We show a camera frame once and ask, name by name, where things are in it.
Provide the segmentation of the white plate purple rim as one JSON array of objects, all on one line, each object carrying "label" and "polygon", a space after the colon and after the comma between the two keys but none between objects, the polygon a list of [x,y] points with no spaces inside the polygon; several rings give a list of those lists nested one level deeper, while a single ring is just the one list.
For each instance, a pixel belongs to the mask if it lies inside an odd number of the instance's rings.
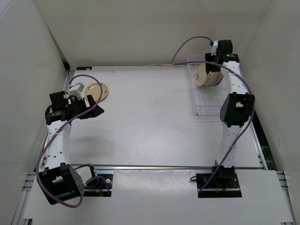
[{"label": "white plate purple rim", "polygon": [[203,87],[210,87],[213,86],[220,78],[221,72],[208,72],[207,79],[202,85]]}]

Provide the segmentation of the orange sunburst plate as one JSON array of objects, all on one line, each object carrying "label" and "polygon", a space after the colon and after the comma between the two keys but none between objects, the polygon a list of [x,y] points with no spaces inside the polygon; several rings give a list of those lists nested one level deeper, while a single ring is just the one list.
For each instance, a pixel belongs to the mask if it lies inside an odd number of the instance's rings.
[{"label": "orange sunburst plate", "polygon": [[218,79],[218,81],[216,82],[215,86],[218,86],[218,85],[222,82],[223,77],[224,77],[223,74],[220,72],[219,79]]}]

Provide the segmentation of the beige floral small plate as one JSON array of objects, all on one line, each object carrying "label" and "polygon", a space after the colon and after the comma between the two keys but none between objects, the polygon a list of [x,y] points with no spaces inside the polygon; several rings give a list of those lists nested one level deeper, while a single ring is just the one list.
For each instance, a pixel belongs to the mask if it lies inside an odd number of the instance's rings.
[{"label": "beige floral small plate", "polygon": [[102,90],[97,82],[88,85],[84,92],[85,97],[87,98],[88,95],[92,95],[94,101],[97,102],[100,94],[102,94],[100,101],[104,100],[109,93],[109,89],[104,83],[101,83],[101,86]]}]

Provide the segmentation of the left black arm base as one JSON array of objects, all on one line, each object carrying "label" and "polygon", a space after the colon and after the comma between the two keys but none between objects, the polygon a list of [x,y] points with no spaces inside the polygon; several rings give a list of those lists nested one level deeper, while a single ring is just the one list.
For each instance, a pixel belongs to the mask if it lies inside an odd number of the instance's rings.
[{"label": "left black arm base", "polygon": [[113,174],[100,174],[102,178],[96,178],[85,186],[84,197],[111,197],[113,186]]}]

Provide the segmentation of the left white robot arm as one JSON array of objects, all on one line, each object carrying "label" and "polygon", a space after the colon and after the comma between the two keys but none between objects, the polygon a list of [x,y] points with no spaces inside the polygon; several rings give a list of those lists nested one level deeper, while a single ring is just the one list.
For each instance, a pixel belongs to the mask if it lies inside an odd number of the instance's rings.
[{"label": "left white robot arm", "polygon": [[51,105],[45,120],[49,141],[41,158],[46,158],[43,171],[37,172],[37,182],[51,205],[83,197],[85,186],[92,188],[98,176],[92,164],[74,168],[69,157],[69,137],[73,119],[90,119],[104,113],[92,95],[76,97],[65,91],[50,94]]}]

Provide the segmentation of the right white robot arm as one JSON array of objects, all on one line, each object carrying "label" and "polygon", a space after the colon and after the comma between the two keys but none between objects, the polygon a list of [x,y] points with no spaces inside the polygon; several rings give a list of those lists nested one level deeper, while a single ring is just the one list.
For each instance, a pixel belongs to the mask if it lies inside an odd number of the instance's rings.
[{"label": "right white robot arm", "polygon": [[234,179],[237,140],[250,125],[255,96],[242,77],[240,59],[233,53],[231,40],[215,41],[211,47],[211,52],[205,55],[206,72],[220,72],[229,91],[220,109],[223,123],[221,147],[209,180],[220,188]]}]

